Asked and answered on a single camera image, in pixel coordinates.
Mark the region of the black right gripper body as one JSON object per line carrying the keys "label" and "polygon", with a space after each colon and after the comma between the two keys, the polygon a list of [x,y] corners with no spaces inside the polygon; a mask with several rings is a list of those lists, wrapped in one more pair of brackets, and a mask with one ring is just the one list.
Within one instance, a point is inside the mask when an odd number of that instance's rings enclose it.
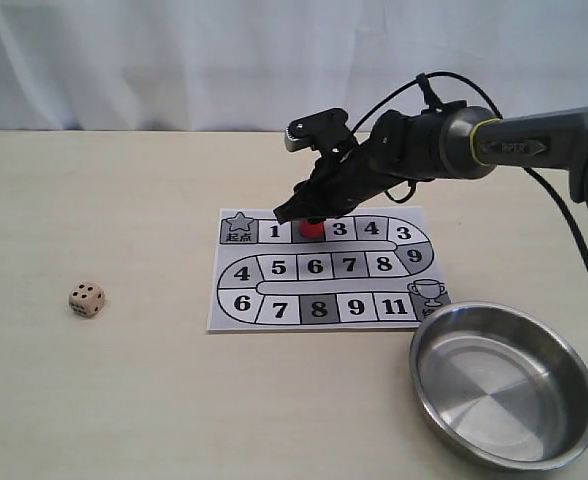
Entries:
{"label": "black right gripper body", "polygon": [[350,134],[332,148],[330,162],[309,177],[308,202],[359,205],[408,180],[449,178],[439,151],[444,121],[442,114],[386,111],[365,141]]}

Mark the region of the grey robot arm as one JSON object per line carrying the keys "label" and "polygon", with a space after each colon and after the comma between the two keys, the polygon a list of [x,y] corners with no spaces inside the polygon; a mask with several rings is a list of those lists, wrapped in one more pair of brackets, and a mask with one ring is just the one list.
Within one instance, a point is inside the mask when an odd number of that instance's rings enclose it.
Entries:
{"label": "grey robot arm", "polygon": [[588,107],[501,119],[463,101],[408,116],[388,110],[360,142],[333,108],[292,121],[285,146],[320,156],[309,177],[274,210],[279,223],[341,218],[403,183],[477,180],[498,166],[563,170],[588,208]]}

